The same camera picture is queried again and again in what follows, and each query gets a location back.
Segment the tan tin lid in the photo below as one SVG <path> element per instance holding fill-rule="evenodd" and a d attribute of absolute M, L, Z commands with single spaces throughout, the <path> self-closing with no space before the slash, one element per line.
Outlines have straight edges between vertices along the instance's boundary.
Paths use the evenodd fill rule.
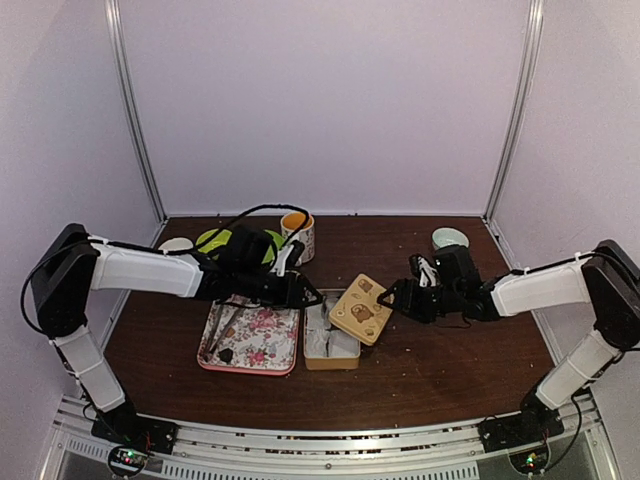
<path fill-rule="evenodd" d="M 379 339 L 392 310 L 378 303 L 386 289 L 365 274 L 359 274 L 329 312 L 330 323 L 366 346 Z"/>

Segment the metal tongs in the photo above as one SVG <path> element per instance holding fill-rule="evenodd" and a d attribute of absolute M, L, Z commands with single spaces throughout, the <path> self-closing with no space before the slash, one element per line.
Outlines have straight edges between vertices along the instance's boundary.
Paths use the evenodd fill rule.
<path fill-rule="evenodd" d="M 227 335 L 239 316 L 249 307 L 249 302 L 243 297 L 233 297 L 230 301 L 214 303 L 209 314 L 200 346 L 200 359 L 209 363 L 214 352 Z"/>

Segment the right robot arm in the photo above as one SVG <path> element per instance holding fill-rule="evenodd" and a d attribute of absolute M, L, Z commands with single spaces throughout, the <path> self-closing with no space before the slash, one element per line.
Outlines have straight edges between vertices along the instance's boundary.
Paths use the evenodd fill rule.
<path fill-rule="evenodd" d="M 534 268 L 512 269 L 482 279 L 463 245 L 436 250 L 431 258 L 410 257 L 412 275 L 378 295 L 380 305 L 430 324 L 448 314 L 495 322 L 533 312 L 547 322 L 545 335 L 557 340 L 575 320 L 584 327 L 575 345 L 531 389 L 513 419 L 519 440 L 535 440 L 551 416 L 584 387 L 595 383 L 627 352 L 639 347 L 639 267 L 614 240 L 587 252 Z"/>

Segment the tan chocolate tin box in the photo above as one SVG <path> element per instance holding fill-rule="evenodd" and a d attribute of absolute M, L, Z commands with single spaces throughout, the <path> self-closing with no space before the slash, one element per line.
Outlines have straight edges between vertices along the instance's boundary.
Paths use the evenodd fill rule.
<path fill-rule="evenodd" d="M 334 326 L 329 320 L 331 309 L 343 290 L 322 290 L 322 303 L 305 311 L 303 354 L 309 371 L 356 370 L 360 364 L 360 342 Z"/>

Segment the dark chocolate piece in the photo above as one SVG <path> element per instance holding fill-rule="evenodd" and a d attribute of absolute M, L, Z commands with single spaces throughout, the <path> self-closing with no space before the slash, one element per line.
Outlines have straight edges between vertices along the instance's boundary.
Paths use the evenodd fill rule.
<path fill-rule="evenodd" d="M 231 361 L 233 359 L 233 356 L 234 356 L 234 352 L 229 348 L 223 349 L 223 350 L 218 352 L 219 360 L 224 362 L 224 363 L 226 363 L 226 364 L 230 364 L 231 363 Z"/>

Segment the floral mug orange inside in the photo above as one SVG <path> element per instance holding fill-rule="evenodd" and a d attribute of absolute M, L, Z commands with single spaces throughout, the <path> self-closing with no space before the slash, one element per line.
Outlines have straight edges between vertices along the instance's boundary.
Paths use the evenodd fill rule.
<path fill-rule="evenodd" d="M 284 240 L 298 241 L 304 246 L 296 266 L 302 266 L 314 259 L 316 251 L 315 219 L 311 214 L 288 213 L 280 219 L 280 229 Z"/>

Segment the floral rectangular tray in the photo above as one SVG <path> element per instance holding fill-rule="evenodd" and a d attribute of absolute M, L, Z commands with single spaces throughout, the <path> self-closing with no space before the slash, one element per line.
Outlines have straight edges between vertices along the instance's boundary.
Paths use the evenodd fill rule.
<path fill-rule="evenodd" d="M 273 309 L 251 305 L 242 313 L 214 352 L 209 363 L 196 354 L 205 370 L 250 375 L 285 376 L 297 360 L 301 312 L 296 309 Z M 234 352 L 230 364 L 219 360 L 218 352 Z"/>

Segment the pale celadon small bowl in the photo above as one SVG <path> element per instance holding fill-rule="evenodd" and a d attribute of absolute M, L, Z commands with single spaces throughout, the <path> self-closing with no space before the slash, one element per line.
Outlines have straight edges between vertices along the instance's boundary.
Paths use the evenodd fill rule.
<path fill-rule="evenodd" d="M 469 247 L 468 237 L 460 230 L 451 227 L 440 227 L 435 229 L 431 235 L 432 246 L 435 250 L 448 246 Z"/>

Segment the green plastic plate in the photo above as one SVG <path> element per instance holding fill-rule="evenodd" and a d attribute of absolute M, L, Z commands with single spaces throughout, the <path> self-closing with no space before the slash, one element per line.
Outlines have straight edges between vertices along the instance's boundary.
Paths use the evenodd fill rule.
<path fill-rule="evenodd" d="M 282 245 L 282 237 L 268 229 L 237 230 L 233 238 L 239 261 L 249 266 L 273 261 Z"/>

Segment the green plastic bowl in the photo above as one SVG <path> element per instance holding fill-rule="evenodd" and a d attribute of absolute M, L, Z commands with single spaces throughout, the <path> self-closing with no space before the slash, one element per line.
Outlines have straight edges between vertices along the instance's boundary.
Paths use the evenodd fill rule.
<path fill-rule="evenodd" d="M 229 229 L 210 229 L 203 232 L 195 243 L 198 247 L 195 255 L 205 255 L 217 260 L 225 251 L 231 235 Z"/>

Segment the dark blue white bowl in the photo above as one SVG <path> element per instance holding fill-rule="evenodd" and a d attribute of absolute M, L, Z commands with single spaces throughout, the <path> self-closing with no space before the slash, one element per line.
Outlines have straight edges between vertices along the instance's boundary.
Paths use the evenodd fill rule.
<path fill-rule="evenodd" d="M 189 238 L 174 237 L 164 241 L 162 244 L 160 244 L 157 247 L 157 249 L 160 250 L 161 252 L 167 253 L 167 252 L 177 252 L 182 250 L 189 251 L 193 248 L 193 246 L 194 244 Z"/>

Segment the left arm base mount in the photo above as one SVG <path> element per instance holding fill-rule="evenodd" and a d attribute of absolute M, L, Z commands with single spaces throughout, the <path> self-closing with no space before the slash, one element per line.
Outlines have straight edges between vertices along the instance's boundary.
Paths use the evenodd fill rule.
<path fill-rule="evenodd" d="M 138 415 L 101 415 L 93 420 L 91 435 L 114 444 L 107 454 L 107 467 L 116 477 L 140 474 L 155 454 L 171 454 L 178 425 Z"/>

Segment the aluminium front rail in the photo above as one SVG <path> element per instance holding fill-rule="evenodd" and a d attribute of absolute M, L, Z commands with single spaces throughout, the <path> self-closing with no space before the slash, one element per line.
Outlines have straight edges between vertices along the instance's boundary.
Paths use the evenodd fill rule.
<path fill-rule="evenodd" d="M 600 412 L 590 394 L 578 397 L 581 429 L 563 460 L 544 475 L 520 474 L 512 463 L 524 449 L 549 447 L 551 463 L 578 431 L 565 405 L 564 433 L 490 452 L 478 427 L 485 417 L 412 428 L 346 431 L 249 429 L 166 420 L 177 425 L 173 451 L 155 453 L 132 479 L 623 479 Z M 63 396 L 36 479 L 117 479 L 106 465 L 114 444 L 91 436 L 93 412 Z"/>

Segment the right aluminium corner post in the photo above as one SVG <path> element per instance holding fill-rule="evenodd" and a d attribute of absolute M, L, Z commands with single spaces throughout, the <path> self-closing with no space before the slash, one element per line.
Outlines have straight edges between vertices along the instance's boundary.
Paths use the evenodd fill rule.
<path fill-rule="evenodd" d="M 484 212 L 484 220 L 491 224 L 506 186 L 508 173 L 516 152 L 519 136 L 524 123 L 527 100 L 531 92 L 544 26 L 543 0 L 531 0 L 524 33 L 524 44 L 519 67 L 516 89 L 503 142 L 498 169 Z"/>

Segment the aluminium corner post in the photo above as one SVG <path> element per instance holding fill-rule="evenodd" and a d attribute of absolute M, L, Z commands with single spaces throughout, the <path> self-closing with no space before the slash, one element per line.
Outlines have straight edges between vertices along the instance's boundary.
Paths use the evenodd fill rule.
<path fill-rule="evenodd" d="M 141 172 L 143 185 L 151 202 L 154 217 L 158 223 L 163 223 L 167 220 L 167 214 L 160 197 L 159 188 L 151 165 L 135 98 L 134 86 L 126 51 L 120 2 L 117 0 L 106 0 L 104 2 L 104 6 L 107 27 L 114 55 L 115 68 L 125 111 L 126 124 L 132 141 L 135 158 Z"/>
<path fill-rule="evenodd" d="M 491 224 L 506 186 L 508 173 L 516 152 L 519 136 L 524 123 L 527 100 L 531 92 L 544 26 L 543 0 L 531 0 L 524 33 L 524 44 L 519 67 L 516 89 L 503 142 L 498 169 L 484 212 L 484 220 Z"/>

